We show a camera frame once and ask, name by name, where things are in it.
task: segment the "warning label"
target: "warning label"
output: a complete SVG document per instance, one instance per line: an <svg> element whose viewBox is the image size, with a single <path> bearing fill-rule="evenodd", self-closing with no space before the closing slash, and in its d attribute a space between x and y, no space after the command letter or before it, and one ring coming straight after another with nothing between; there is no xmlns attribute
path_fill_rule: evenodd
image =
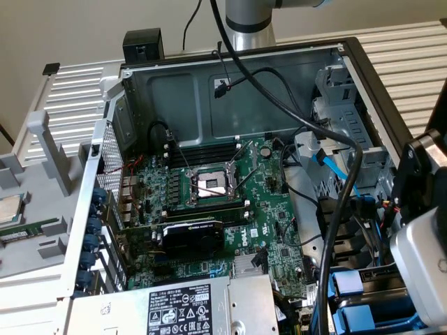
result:
<svg viewBox="0 0 447 335"><path fill-rule="evenodd" d="M150 293L147 335L171 334L212 335L209 284Z"/></svg>

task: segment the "metal mesh grille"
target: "metal mesh grille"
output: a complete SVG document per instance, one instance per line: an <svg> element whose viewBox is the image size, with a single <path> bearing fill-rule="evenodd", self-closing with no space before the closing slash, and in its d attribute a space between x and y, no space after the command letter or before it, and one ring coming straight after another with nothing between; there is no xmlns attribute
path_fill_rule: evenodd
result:
<svg viewBox="0 0 447 335"><path fill-rule="evenodd" d="M120 169L123 166L123 159L119 152L117 138L113 131L112 124L108 124L104 133L103 142L103 159L104 159L104 171L113 171L107 174L98 174L98 183L100 187L107 191L112 191L115 199L119 199L119 190L121 186L121 178L123 170Z"/></svg>

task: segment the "green motherboard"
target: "green motherboard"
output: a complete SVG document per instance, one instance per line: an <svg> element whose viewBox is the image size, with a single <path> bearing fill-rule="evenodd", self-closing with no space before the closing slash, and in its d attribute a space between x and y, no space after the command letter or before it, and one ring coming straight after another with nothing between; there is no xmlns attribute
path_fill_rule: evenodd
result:
<svg viewBox="0 0 447 335"><path fill-rule="evenodd" d="M219 196L199 200L199 206L226 206L209 207L212 210L200 213L188 214L188 209L198 206L191 204L189 177L190 171L198 167L169 168L160 164L162 158L157 156L145 158L135 167L132 175L138 178L139 185L134 186L138 192L133 198L135 205L128 213L127 228L120 232L126 236L135 264L129 290L187 278L234 276L235 259L254 257L266 249L272 282L283 295L302 296L306 285L298 274L302 268L301 250L287 246L281 233L294 217L293 207L288 190L282 185L279 151L272 145L272 140L263 137L240 140L237 149L242 149L235 159L235 178L237 184L244 183L237 187L230 200ZM221 167L222 163L215 163L200 169L213 173ZM146 207L144 213L135 210L138 206ZM173 209L170 213L182 215L166 215L167 208ZM197 220L223 223L225 241L221 250L202 258L169 258L162 248L154 248L153 231L161 232L173 222ZM290 243L299 243L298 233L292 227L285 238Z"/></svg>

